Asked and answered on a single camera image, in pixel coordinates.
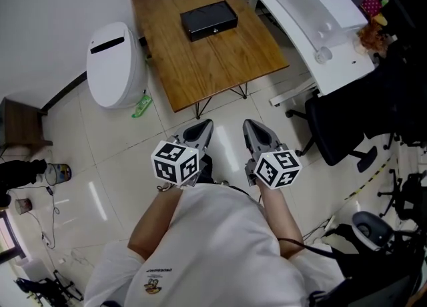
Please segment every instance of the person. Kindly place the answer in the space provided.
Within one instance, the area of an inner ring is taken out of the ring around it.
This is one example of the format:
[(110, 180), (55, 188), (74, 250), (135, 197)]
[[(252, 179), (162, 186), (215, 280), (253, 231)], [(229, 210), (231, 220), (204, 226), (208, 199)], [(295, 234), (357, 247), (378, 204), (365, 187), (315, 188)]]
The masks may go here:
[(307, 306), (311, 292), (335, 288), (337, 262), (278, 241), (303, 237), (282, 192), (257, 185), (264, 207), (200, 181), (159, 192), (129, 241), (104, 248), (84, 306)]
[(34, 184), (37, 175), (45, 173), (45, 160), (13, 160), (0, 164), (0, 210), (10, 205), (12, 198), (8, 191), (27, 184)]

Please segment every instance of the white floor tile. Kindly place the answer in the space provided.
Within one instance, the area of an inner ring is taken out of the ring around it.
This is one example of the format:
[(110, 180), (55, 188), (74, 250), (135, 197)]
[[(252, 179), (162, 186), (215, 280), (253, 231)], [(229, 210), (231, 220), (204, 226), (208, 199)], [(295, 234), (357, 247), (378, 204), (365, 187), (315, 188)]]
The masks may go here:
[(59, 110), (65, 107), (71, 100), (75, 99), (79, 95), (78, 87), (72, 89), (63, 98), (61, 98), (51, 109), (48, 111), (48, 115), (56, 114)]
[(351, 224), (352, 216), (356, 212), (368, 211), (379, 215), (386, 210), (390, 198), (387, 196), (378, 197), (378, 192), (391, 192), (392, 175), (389, 169), (396, 167), (396, 162), (388, 165), (371, 181), (367, 182), (362, 191), (346, 200), (345, 204), (336, 213), (336, 223)]
[(61, 275), (73, 281), (76, 288), (84, 293), (103, 249), (104, 245), (100, 245), (78, 249), (49, 250), (49, 253)]
[[(60, 212), (55, 214), (54, 223), (58, 250), (94, 246), (126, 238), (95, 166), (55, 186), (53, 191), (55, 206)], [(52, 198), (46, 189), (27, 188), (20, 190), (19, 196), (31, 200), (34, 215), (53, 242)]]
[[(301, 82), (307, 77), (308, 75), (303, 75), (298, 78), (298, 81)], [(284, 81), (251, 95), (265, 125), (274, 130), (280, 141), (289, 149), (303, 149), (312, 135), (306, 120), (296, 116), (287, 118), (285, 112), (289, 109), (305, 112), (304, 104), (311, 93), (304, 92), (295, 99), (281, 103), (279, 107), (272, 106), (269, 99), (289, 91), (296, 85), (298, 82), (296, 83), (295, 80)], [(310, 151), (300, 158), (300, 161), (303, 166), (307, 166), (320, 158), (316, 145), (313, 145)]]
[(346, 158), (334, 167), (319, 159), (303, 168), (289, 187), (301, 219), (302, 233), (306, 234), (341, 208), (357, 185), (353, 164)]
[(163, 185), (154, 177), (150, 155), (161, 140), (161, 133), (97, 165), (101, 181), (127, 237)]
[(83, 93), (86, 89), (89, 89), (89, 83), (87, 82), (87, 80), (77, 86), (77, 90), (79, 93)]
[(415, 147), (401, 145), (397, 149), (399, 161), (399, 174), (403, 180), (408, 179), (408, 175), (418, 172), (418, 150)]
[(27, 256), (41, 259), (47, 268), (52, 272), (53, 266), (50, 262), (45, 245), (41, 240), (41, 230), (39, 224), (30, 214), (26, 213), (19, 215), (15, 209), (15, 200), (27, 198), (29, 196), (29, 191), (13, 190), (13, 192), (10, 194), (12, 197), (12, 202), (6, 212), (9, 221), (11, 222), (15, 236), (17, 236), (19, 245)]
[(79, 96), (87, 138), (97, 164), (163, 132), (154, 104), (141, 117), (132, 118), (134, 107), (104, 109), (95, 102), (88, 89)]
[(248, 91), (250, 93), (257, 92), (269, 86), (273, 86), (282, 81), (298, 77), (301, 74), (307, 73), (308, 69), (301, 55), (298, 53), (294, 44), (289, 40), (288, 36), (283, 34), (276, 26), (274, 26), (265, 16), (260, 19), (264, 22), (274, 39), (278, 43), (285, 59), (290, 66), (280, 71), (265, 75), (248, 83)]
[[(245, 174), (245, 164), (250, 159), (250, 153), (246, 149), (242, 129), (243, 122), (247, 118), (261, 121), (253, 101), (250, 97), (239, 99), (208, 112), (203, 118), (213, 120), (213, 135), (206, 153), (213, 160), (214, 180), (217, 182), (227, 180), (231, 186), (241, 188), (254, 199), (258, 199), (258, 188), (249, 187)], [(178, 127), (167, 130), (167, 137), (176, 129)]]
[[(163, 89), (163, 86), (160, 80), (157, 78), (152, 68), (149, 69), (148, 87), (151, 92), (151, 97), (153, 98), (157, 112), (159, 113), (161, 124), (163, 125), (163, 128), (165, 130), (171, 129), (195, 117), (194, 105), (184, 110), (181, 110), (177, 113), (173, 112), (171, 105), (169, 103), (169, 100), (167, 98), (166, 92)], [(238, 94), (230, 90), (219, 93), (212, 97), (211, 101), (204, 109), (203, 114), (206, 114), (207, 112), (213, 109), (216, 109), (218, 107), (221, 107), (232, 101), (236, 101), (239, 98), (240, 96)], [(200, 102), (199, 104), (200, 110), (203, 109), (206, 102), (207, 102), (207, 99)]]
[(58, 104), (43, 118), (44, 134), (46, 139), (53, 142), (53, 161), (68, 164), (75, 175), (95, 162), (87, 141), (77, 94), (74, 93), (66, 104), (63, 105), (62, 101)]

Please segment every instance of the table leg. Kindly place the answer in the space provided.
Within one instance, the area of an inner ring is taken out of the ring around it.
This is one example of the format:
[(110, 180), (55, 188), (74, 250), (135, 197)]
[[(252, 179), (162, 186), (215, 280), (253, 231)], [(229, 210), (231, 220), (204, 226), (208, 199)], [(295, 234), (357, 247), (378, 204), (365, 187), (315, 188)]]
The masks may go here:
[(237, 92), (234, 89), (230, 89), (231, 91), (233, 91), (234, 93), (238, 94), (240, 97), (243, 97), (243, 99), (248, 98), (248, 83), (245, 84), (245, 91), (243, 91), (242, 87), (239, 85), (239, 89), (242, 93)]
[(195, 118), (196, 119), (200, 119), (200, 115), (203, 113), (203, 111), (205, 111), (206, 106), (209, 104), (209, 102), (211, 101), (212, 97), (209, 97), (209, 99), (207, 100), (205, 106), (203, 107), (203, 109), (200, 111), (200, 102), (197, 102), (195, 104)]
[(288, 92), (282, 93), (281, 95), (277, 95), (270, 100), (270, 104), (272, 106), (278, 107), (281, 102), (287, 101), (288, 99), (291, 99), (297, 95), (299, 95), (301, 92), (307, 91), (309, 89), (312, 89), (316, 87), (316, 82), (312, 77), (305, 80), (302, 84), (297, 86), (295, 89), (289, 90)]

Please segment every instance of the curved white desk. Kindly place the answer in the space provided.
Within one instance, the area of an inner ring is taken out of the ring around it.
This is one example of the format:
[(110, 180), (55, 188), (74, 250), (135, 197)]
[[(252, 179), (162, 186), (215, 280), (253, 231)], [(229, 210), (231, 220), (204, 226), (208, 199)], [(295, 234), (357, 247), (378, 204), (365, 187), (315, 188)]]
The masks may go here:
[(260, 1), (286, 32), (312, 75), (309, 81), (304, 82), (298, 88), (272, 98), (270, 100), (272, 105), (279, 104), (314, 85), (317, 85), (322, 95), (327, 95), (374, 70), (374, 64), (369, 56), (356, 53), (352, 41), (331, 47), (332, 60), (326, 64), (319, 64), (314, 59), (316, 50), (313, 45), (280, 3), (276, 0)]

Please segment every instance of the printed logo on shirt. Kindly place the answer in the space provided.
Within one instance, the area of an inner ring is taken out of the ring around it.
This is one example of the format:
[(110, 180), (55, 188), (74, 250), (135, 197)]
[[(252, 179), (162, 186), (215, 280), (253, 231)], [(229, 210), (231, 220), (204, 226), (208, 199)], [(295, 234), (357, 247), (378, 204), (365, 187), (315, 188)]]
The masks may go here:
[(172, 269), (168, 268), (168, 269), (149, 269), (147, 270), (147, 272), (171, 272)]
[(154, 279), (150, 278), (148, 280), (148, 283), (144, 284), (145, 291), (148, 294), (157, 294), (161, 290), (161, 287), (157, 287), (158, 284), (159, 284), (159, 280), (157, 280), (157, 279), (154, 280)]

